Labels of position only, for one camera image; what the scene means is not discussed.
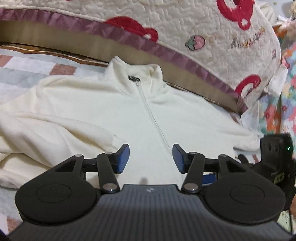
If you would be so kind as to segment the quilted bear print bedspread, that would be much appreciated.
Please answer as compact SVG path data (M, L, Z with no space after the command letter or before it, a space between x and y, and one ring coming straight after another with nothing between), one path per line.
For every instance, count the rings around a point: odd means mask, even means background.
M1 21L93 35L101 24L123 29L200 63L246 110L283 70L279 40L257 1L1 1Z

